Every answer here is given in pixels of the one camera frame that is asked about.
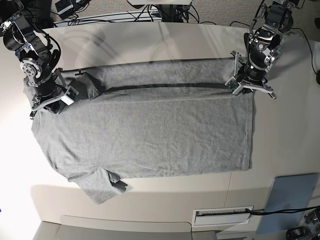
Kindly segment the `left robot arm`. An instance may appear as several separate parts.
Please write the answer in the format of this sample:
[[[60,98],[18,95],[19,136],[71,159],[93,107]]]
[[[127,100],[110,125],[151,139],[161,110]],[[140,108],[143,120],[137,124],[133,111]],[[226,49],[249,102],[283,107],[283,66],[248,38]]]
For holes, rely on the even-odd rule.
[[[282,38],[294,24],[293,8],[300,8],[298,0],[274,0],[270,6],[261,2],[249,32],[243,35],[245,58],[239,52],[231,52],[234,74],[225,86],[233,95],[260,91],[272,99],[277,98],[272,87],[268,86],[266,74],[282,55]]]

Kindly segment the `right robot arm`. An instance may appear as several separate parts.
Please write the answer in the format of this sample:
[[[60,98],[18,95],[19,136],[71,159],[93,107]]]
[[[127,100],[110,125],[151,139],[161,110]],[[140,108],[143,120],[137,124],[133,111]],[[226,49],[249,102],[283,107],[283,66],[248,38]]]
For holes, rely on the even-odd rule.
[[[3,21],[0,28],[5,47],[15,53],[26,82],[33,89],[30,118],[40,111],[59,114],[71,105],[75,94],[66,86],[61,69],[56,68],[61,57],[60,46],[53,49],[51,44],[56,40],[19,12]]]

